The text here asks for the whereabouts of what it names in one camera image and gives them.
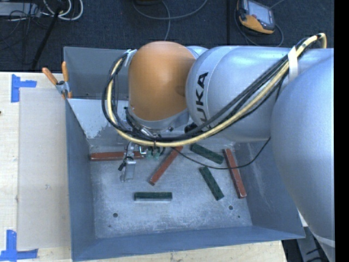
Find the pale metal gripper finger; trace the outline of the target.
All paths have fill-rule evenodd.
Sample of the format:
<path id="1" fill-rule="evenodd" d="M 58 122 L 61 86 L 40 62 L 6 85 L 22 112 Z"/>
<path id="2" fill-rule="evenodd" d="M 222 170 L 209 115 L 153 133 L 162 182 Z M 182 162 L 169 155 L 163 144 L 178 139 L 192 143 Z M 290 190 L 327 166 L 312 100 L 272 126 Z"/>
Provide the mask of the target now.
<path id="1" fill-rule="evenodd" d="M 135 160 L 127 159 L 122 161 L 122 164 L 120 166 L 121 182 L 128 182 L 134 178 L 135 166 L 136 166 Z"/>
<path id="2" fill-rule="evenodd" d="M 133 160 L 134 159 L 134 148 L 135 144 L 133 142 L 129 142 L 125 147 L 125 160 Z"/>

